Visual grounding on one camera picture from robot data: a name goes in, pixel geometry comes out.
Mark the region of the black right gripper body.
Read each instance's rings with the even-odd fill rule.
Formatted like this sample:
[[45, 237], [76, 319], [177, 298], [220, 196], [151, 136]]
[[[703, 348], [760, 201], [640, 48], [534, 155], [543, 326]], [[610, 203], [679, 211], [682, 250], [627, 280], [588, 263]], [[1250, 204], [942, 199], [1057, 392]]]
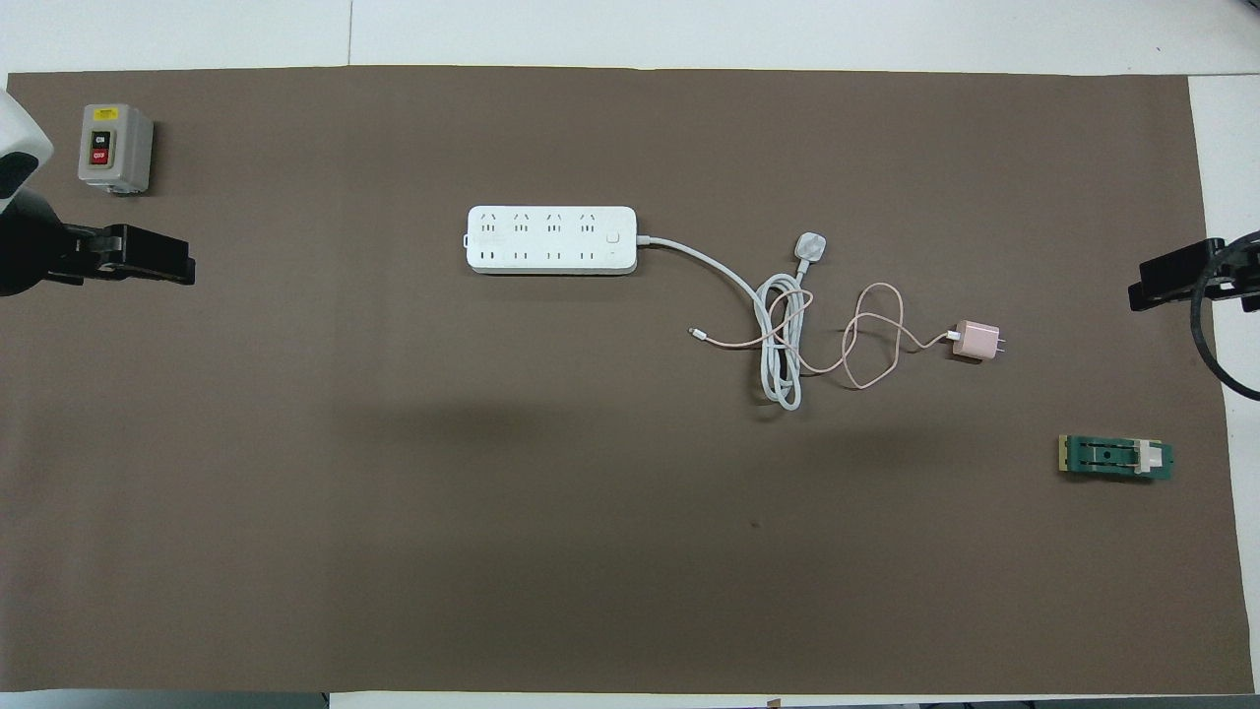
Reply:
[[1232, 254], [1212, 277], [1212, 300], [1239, 298], [1245, 314], [1259, 311], [1259, 256]]

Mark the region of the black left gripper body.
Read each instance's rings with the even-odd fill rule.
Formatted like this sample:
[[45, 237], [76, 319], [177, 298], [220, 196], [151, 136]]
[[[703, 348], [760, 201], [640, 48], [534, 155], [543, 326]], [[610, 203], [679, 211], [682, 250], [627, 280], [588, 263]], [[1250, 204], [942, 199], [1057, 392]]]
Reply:
[[122, 248], [122, 227], [66, 225], [43, 196], [20, 189], [1, 217], [1, 296], [50, 282], [108, 280], [106, 254]]

